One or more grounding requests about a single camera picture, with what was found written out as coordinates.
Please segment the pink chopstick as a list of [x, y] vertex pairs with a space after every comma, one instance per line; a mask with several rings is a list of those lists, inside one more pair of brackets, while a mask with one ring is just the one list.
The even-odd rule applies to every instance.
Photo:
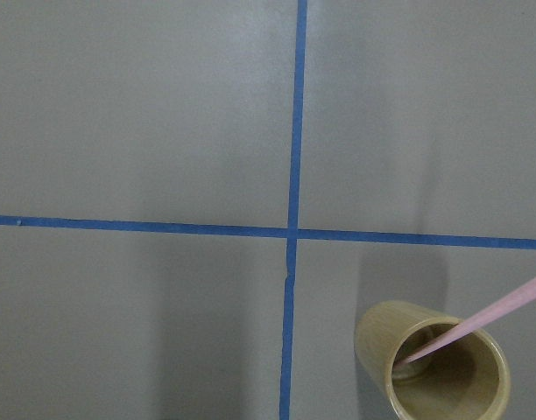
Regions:
[[428, 341], [425, 345], [419, 347], [402, 360], [396, 361], [393, 366], [395, 368], [400, 368], [424, 358], [535, 300], [536, 277], [519, 286], [504, 297], [501, 297], [496, 302], [483, 308], [470, 318], [464, 319], [442, 335]]

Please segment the tan bamboo cup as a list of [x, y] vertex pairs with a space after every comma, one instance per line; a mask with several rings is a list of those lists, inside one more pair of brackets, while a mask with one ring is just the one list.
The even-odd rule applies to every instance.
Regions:
[[404, 359], [459, 323], [405, 301], [372, 306], [357, 322], [356, 357], [400, 419], [500, 419], [511, 392], [499, 344], [477, 330], [403, 367]]

